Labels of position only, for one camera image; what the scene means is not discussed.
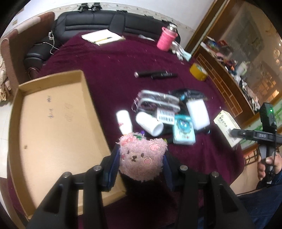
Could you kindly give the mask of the person right hand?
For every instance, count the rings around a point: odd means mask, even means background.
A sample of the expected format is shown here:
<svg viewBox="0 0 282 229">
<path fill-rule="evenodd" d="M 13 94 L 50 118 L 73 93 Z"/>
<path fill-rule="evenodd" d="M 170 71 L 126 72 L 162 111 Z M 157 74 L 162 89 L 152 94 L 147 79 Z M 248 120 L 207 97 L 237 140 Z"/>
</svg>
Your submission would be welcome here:
<svg viewBox="0 0 282 229">
<path fill-rule="evenodd" d="M 282 158 L 281 155 L 276 153 L 275 156 L 270 156 L 265 158 L 264 160 L 261 157 L 258 157 L 258 164 L 257 164 L 257 172 L 258 172 L 258 179 L 262 181 L 266 177 L 266 167 L 270 166 L 273 168 L 273 173 L 276 175 L 281 171 L 281 162 Z"/>
</svg>

